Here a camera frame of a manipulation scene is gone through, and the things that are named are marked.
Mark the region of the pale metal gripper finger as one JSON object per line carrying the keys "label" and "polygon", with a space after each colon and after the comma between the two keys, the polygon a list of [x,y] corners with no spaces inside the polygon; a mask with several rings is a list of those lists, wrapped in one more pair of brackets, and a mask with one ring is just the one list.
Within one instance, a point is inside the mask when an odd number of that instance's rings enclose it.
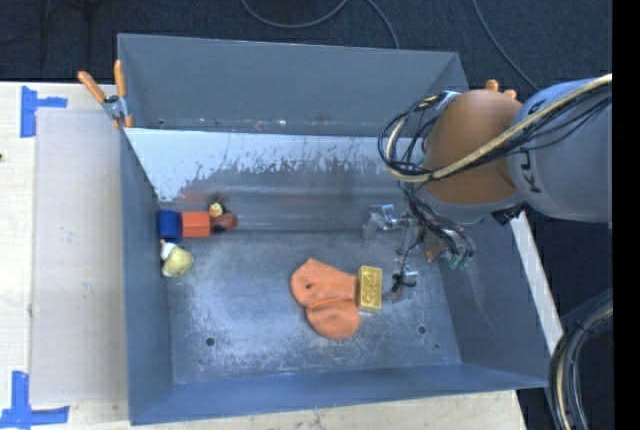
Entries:
{"label": "pale metal gripper finger", "polygon": [[361,235],[364,241],[371,241],[379,232],[406,231],[412,225],[413,220],[407,215],[394,216],[393,204],[371,205],[368,217],[362,225]]}
{"label": "pale metal gripper finger", "polygon": [[384,303],[400,303],[413,297],[417,286],[418,272],[413,269],[400,269],[392,274],[390,287],[383,292]]}

